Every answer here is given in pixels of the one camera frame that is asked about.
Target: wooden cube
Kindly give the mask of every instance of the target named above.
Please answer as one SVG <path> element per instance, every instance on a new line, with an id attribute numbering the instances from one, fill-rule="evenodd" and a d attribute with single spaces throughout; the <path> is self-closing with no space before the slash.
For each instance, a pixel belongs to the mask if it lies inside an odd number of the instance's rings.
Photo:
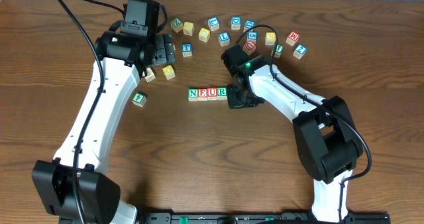
<path id="1" fill-rule="evenodd" d="M 276 43 L 276 33 L 267 32 L 265 36 L 265 45 L 274 45 Z"/>
<path id="2" fill-rule="evenodd" d="M 191 22 L 185 22 L 183 26 L 183 33 L 185 35 L 193 36 L 193 32 L 194 32 L 194 24 Z"/>
<path id="3" fill-rule="evenodd" d="M 198 89 L 197 90 L 197 100 L 198 101 L 207 101 L 207 89 Z"/>
<path id="4" fill-rule="evenodd" d="M 231 29 L 240 30 L 241 28 L 241 17 L 232 17 L 231 18 Z"/>
<path id="5" fill-rule="evenodd" d="M 226 46 L 230 44 L 230 35 L 227 32 L 223 32 L 218 36 L 219 44 L 221 46 Z"/>
<path id="6" fill-rule="evenodd" d="M 171 21 L 171 28 L 175 32 L 180 32 L 183 29 L 183 21 L 179 18 L 175 18 Z"/>
<path id="7" fill-rule="evenodd" d="M 146 82 L 153 81 L 156 78 L 156 76 L 154 75 L 152 68 L 147 68 L 146 71 L 147 71 L 147 75 L 145 75 L 143 72 L 143 76 L 146 79 Z"/>
<path id="8" fill-rule="evenodd" d="M 168 65 L 168 66 L 162 68 L 162 70 L 164 71 L 164 74 L 165 74 L 165 77 L 166 77 L 167 80 L 175 77 L 175 71 L 174 71 L 174 69 L 172 68 L 171 65 Z"/>
<path id="9" fill-rule="evenodd" d="M 216 87 L 207 88 L 207 100 L 208 101 L 218 100 L 218 88 Z"/>
<path id="10" fill-rule="evenodd" d="M 199 40 L 207 42 L 210 37 L 211 37 L 211 31 L 207 30 L 206 28 L 201 28 L 199 32 Z"/>
<path id="11" fill-rule="evenodd" d="M 257 40 L 258 40 L 258 32 L 254 32 L 254 31 L 247 32 L 246 42 L 252 41 L 254 44 L 256 44 Z"/>
<path id="12" fill-rule="evenodd" d="M 243 51 L 246 52 L 247 55 L 251 55 L 256 50 L 256 44 L 252 41 L 248 41 L 243 46 Z"/>
<path id="13" fill-rule="evenodd" d="M 182 44 L 181 51 L 183 52 L 183 57 L 193 56 L 191 53 L 191 44 Z"/>
<path id="14" fill-rule="evenodd" d="M 189 101 L 198 101 L 197 89 L 188 89 L 188 100 Z"/>
<path id="15" fill-rule="evenodd" d="M 290 46 L 294 46 L 294 44 L 296 44 L 296 42 L 299 40 L 300 35 L 298 35 L 295 32 L 291 32 L 289 34 L 289 36 L 286 39 L 286 42 L 290 45 Z"/>
<path id="16" fill-rule="evenodd" d="M 278 45 L 277 45 L 276 54 L 275 54 L 274 56 L 275 56 L 276 58 L 279 58 L 279 57 L 281 56 L 281 53 L 283 52 L 283 49 L 284 49 L 283 45 L 278 44 Z"/>
<path id="17" fill-rule="evenodd" d="M 226 87 L 218 87 L 218 99 L 227 99 L 227 88 Z"/>
<path id="18" fill-rule="evenodd" d="M 303 55 L 305 55 L 306 50 L 307 48 L 304 45 L 299 44 L 294 50 L 293 56 L 295 56 L 297 59 L 300 59 L 303 57 Z"/>
<path id="19" fill-rule="evenodd" d="M 219 20 L 218 17 L 212 17 L 207 20 L 207 26 L 209 26 L 209 29 L 211 31 L 215 31 L 219 29 Z"/>
<path id="20" fill-rule="evenodd" d="M 141 93 L 136 93 L 134 98 L 132 99 L 132 102 L 135 105 L 138 105 L 139 107 L 143 107 L 144 104 L 146 104 L 146 101 L 147 101 L 146 96 Z"/>
<path id="21" fill-rule="evenodd" d="M 255 22 L 253 22 L 253 21 L 246 21 L 244 23 L 244 30 L 243 30 L 243 32 L 246 32 L 246 30 L 252 28 L 254 25 L 255 25 Z"/>

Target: wire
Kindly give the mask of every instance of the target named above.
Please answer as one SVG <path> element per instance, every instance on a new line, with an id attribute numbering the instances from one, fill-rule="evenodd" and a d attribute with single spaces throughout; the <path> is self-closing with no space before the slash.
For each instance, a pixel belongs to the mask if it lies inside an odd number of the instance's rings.
<path id="1" fill-rule="evenodd" d="M 349 176 L 347 178 L 343 178 L 340 182 L 340 201 L 339 201 L 339 222 L 342 223 L 342 215 L 341 215 L 341 209 L 342 209 L 342 203 L 343 203 L 343 189 L 345 188 L 345 182 L 349 181 L 349 180 L 353 180 L 353 179 L 357 179 L 360 178 L 364 175 L 366 175 L 367 173 L 369 173 L 369 171 L 371 170 L 371 165 L 372 165 L 372 157 L 371 157 L 371 152 L 370 149 L 368 147 L 368 145 L 366 144 L 365 140 L 362 138 L 362 136 L 358 133 L 358 131 L 353 127 L 353 125 L 351 125 L 341 114 L 338 114 L 334 111 L 331 111 L 330 109 L 310 100 L 307 95 L 302 95 L 300 92 L 296 91 L 295 89 L 293 89 L 292 87 L 290 87 L 289 85 L 285 84 L 284 82 L 282 82 L 279 77 L 275 74 L 274 70 L 272 69 L 272 64 L 274 61 L 274 55 L 276 53 L 277 50 L 277 45 L 278 45 L 278 34 L 276 32 L 276 30 L 269 26 L 269 25 L 256 25 L 248 30 L 246 30 L 246 32 L 242 33 L 240 35 L 240 37 L 237 39 L 236 44 L 238 44 L 241 40 L 241 38 L 250 30 L 257 28 L 257 27 L 265 27 L 265 28 L 269 28 L 271 29 L 275 34 L 276 34 L 276 45 L 274 46 L 273 50 L 272 50 L 272 55 L 271 55 L 271 60 L 270 60 L 270 73 L 272 78 L 274 78 L 280 85 L 282 85 L 284 88 L 286 88 L 287 90 L 291 91 L 293 94 L 297 95 L 298 97 L 302 98 L 304 101 L 316 106 L 316 108 L 328 113 L 330 116 L 334 117 L 335 119 L 337 119 L 337 121 L 343 123 L 344 125 L 346 125 L 354 134 L 355 136 L 359 139 L 359 141 L 362 143 L 362 146 L 364 147 L 365 153 L 366 153 L 366 157 L 367 157 L 367 165 L 364 171 L 362 171 L 359 174 L 355 174 L 353 176 Z"/>
<path id="2" fill-rule="evenodd" d="M 114 5 L 110 5 L 110 4 L 108 4 L 108 3 L 104 3 L 104 2 L 100 2 L 100 1 L 95 1 L 95 0 L 83 0 L 83 1 L 88 2 L 88 3 L 93 3 L 93 4 L 96 4 L 96 5 L 106 6 L 106 7 L 112 8 L 112 9 L 116 9 L 116 10 L 118 10 L 118 11 L 122 14 L 122 16 L 125 18 L 125 12 L 124 12 L 122 9 L 120 9 L 120 8 L 118 8 L 118 7 L 114 6 Z"/>
<path id="3" fill-rule="evenodd" d="M 78 213 L 79 213 L 79 218 L 81 219 L 82 224 L 86 224 L 84 212 L 83 212 L 83 209 L 82 209 L 82 206 L 81 206 L 80 193 L 78 192 L 78 177 L 77 177 L 78 157 L 80 155 L 81 143 L 83 142 L 83 137 L 84 137 L 85 131 L 87 130 L 91 116 L 94 113 L 95 107 L 96 107 L 97 103 L 99 102 L 100 95 L 103 93 L 103 87 L 105 85 L 105 76 L 103 74 L 103 67 L 102 67 L 101 62 L 99 60 L 99 57 L 97 56 L 97 54 L 95 52 L 95 48 L 94 48 L 93 42 L 91 41 L 90 37 L 88 37 L 88 34 L 86 33 L 86 31 L 81 26 L 80 22 L 78 22 L 78 20 L 72 14 L 72 12 L 68 9 L 66 4 L 62 0 L 58 0 L 58 2 L 64 8 L 64 10 L 67 12 L 67 14 L 71 18 L 71 20 L 75 23 L 75 25 L 78 27 L 79 31 L 81 31 L 84 38 L 87 40 L 87 43 L 90 46 L 91 51 L 94 54 L 95 61 L 97 62 L 97 66 L 99 67 L 100 85 L 99 85 L 99 88 L 97 89 L 97 94 L 94 98 L 93 105 L 91 105 L 91 108 L 88 112 L 87 118 L 85 118 L 84 124 L 81 128 L 81 133 L 79 134 L 78 141 L 77 141 L 77 144 L 76 144 L 75 150 L 74 150 L 74 161 L 73 161 L 73 166 L 72 166 L 72 191 L 74 193 L 75 202 L 76 202 Z"/>

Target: wooden table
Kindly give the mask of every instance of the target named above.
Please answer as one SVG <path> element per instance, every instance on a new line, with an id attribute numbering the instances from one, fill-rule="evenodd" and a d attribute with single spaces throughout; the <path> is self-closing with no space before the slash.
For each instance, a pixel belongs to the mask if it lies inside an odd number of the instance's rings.
<path id="1" fill-rule="evenodd" d="M 64 0 L 92 40 L 120 14 Z M 122 5 L 127 0 L 101 0 Z M 279 212 L 309 209 L 313 182 L 297 157 L 292 124 L 269 103 L 230 110 L 226 101 L 192 103 L 189 87 L 221 86 L 231 77 L 218 33 L 231 16 L 276 27 L 285 48 L 280 70 L 309 91 L 349 105 L 374 165 L 351 182 L 348 208 L 387 211 L 392 223 L 424 221 L 424 2 L 357 0 L 157 0 L 170 19 L 195 24 L 176 41 L 176 78 L 141 81 L 145 107 L 125 107 L 108 177 L 123 200 L 175 212 Z M 217 15 L 208 43 L 197 33 Z M 0 3 L 0 222 L 57 223 L 31 180 L 36 160 L 51 160 L 71 129 L 90 81 L 93 54 L 56 0 Z M 290 31 L 308 47 L 298 60 Z M 265 29 L 254 55 L 269 56 Z M 181 44 L 193 44 L 183 58 Z M 366 165 L 358 161 L 356 173 Z"/>

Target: wooden tabletop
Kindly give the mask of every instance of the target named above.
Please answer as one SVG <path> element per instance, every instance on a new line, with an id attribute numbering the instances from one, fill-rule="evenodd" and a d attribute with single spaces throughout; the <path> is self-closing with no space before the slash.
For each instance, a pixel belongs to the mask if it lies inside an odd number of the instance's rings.
<path id="1" fill-rule="evenodd" d="M 64 0 L 92 40 L 120 14 Z M 121 6 L 127 0 L 101 0 Z M 108 177 L 133 205 L 175 212 L 279 212 L 310 209 L 313 182 L 297 156 L 292 124 L 269 103 L 230 110 L 226 101 L 189 102 L 189 87 L 222 86 L 231 77 L 220 60 L 218 33 L 233 44 L 239 15 L 272 25 L 284 51 L 279 69 L 309 91 L 348 104 L 374 160 L 369 175 L 350 182 L 348 208 L 388 212 L 392 223 L 424 221 L 424 2 L 357 0 L 157 0 L 170 19 L 194 23 L 176 41 L 176 77 L 161 67 L 128 102 L 110 155 Z M 219 31 L 199 41 L 207 19 Z M 51 160 L 85 97 L 93 54 L 56 0 L 0 3 L 0 223 L 57 223 L 31 180 L 37 160 Z M 285 43 L 295 30 L 308 48 L 298 60 Z M 265 29 L 253 54 L 269 56 Z M 181 44 L 193 45 L 183 58 Z M 358 161 L 355 173 L 366 165 Z"/>

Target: row of letter blocks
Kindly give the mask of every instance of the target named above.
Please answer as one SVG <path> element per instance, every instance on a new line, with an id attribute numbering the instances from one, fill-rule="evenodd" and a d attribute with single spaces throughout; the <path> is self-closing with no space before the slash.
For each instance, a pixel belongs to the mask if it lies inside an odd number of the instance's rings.
<path id="1" fill-rule="evenodd" d="M 226 87 L 188 89 L 189 101 L 216 101 L 227 99 Z"/>

